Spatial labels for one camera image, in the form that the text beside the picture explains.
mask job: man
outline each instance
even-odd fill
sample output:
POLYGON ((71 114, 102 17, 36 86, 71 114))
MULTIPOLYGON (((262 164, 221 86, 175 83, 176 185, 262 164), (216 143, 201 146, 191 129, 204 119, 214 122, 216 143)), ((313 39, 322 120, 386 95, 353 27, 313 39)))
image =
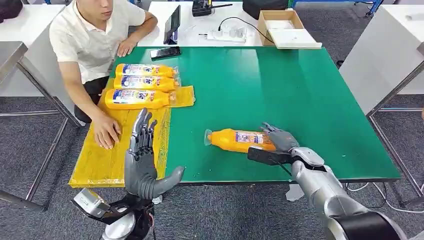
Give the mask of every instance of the man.
POLYGON ((121 134, 117 121, 97 107, 115 55, 130 54, 157 23, 150 12, 126 0, 74 0, 51 23, 50 42, 75 116, 92 122, 103 148, 113 148, 121 134), (138 26, 130 36, 129 26, 138 26))

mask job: white shirt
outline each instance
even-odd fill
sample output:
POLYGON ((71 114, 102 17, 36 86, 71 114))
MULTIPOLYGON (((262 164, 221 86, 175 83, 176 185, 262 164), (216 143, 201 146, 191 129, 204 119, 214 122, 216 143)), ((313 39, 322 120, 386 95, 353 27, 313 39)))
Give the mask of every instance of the white shirt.
POLYGON ((114 0, 106 31, 86 21, 74 0, 50 25, 50 42, 58 62, 77 62, 82 83, 109 76, 119 44, 128 27, 143 24, 146 13, 126 0, 114 0))

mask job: white cable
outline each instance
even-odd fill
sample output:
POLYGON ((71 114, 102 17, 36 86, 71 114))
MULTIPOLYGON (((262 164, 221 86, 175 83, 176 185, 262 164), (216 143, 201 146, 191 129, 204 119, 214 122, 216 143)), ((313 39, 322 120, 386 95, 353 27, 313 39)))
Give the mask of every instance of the white cable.
POLYGON ((387 205, 389 207, 391 207, 393 210, 399 211, 399 212, 404 212, 404 213, 411 213, 411 214, 424 214, 424 210, 422 211, 409 211, 409 210, 402 210, 402 209, 397 209, 395 207, 393 207, 392 205, 390 205, 390 203, 387 201, 386 196, 384 196, 383 192, 381 191, 381 189, 379 188, 379 186, 377 186, 377 184, 375 184, 374 182, 372 183, 374 184, 374 186, 377 188, 377 190, 380 192, 381 196, 384 198, 385 202, 387 203, 387 205))
POLYGON ((346 183, 346 188, 347 188, 347 190, 349 190, 349 191, 351 191, 351 192, 357 192, 357 191, 362 190, 362 189, 364 189, 365 187, 367 187, 367 186, 368 186, 368 184, 369 184, 369 182, 367 182, 365 185, 361 186, 361 187, 360 187, 360 188, 358 188, 358 189, 350 189, 350 188, 348 187, 348 184, 346 183))

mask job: black bag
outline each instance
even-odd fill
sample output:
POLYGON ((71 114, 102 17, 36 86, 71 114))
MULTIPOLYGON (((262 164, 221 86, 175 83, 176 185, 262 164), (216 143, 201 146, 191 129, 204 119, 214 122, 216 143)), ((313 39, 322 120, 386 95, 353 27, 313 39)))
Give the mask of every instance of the black bag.
POLYGON ((0 0, 0 23, 5 19, 16 18, 22 7, 21 0, 0 0))
POLYGON ((258 20, 261 10, 286 10, 289 0, 243 0, 243 10, 258 20))

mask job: robotic arm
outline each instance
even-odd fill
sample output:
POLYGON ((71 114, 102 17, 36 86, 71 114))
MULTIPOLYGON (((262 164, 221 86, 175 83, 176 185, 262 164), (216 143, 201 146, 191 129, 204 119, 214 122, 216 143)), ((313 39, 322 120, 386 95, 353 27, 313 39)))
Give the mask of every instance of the robotic arm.
POLYGON ((353 200, 315 151, 299 146, 287 131, 264 126, 278 152, 249 148, 247 157, 268 165, 291 164, 291 175, 320 214, 328 240, 407 239, 394 221, 353 200))

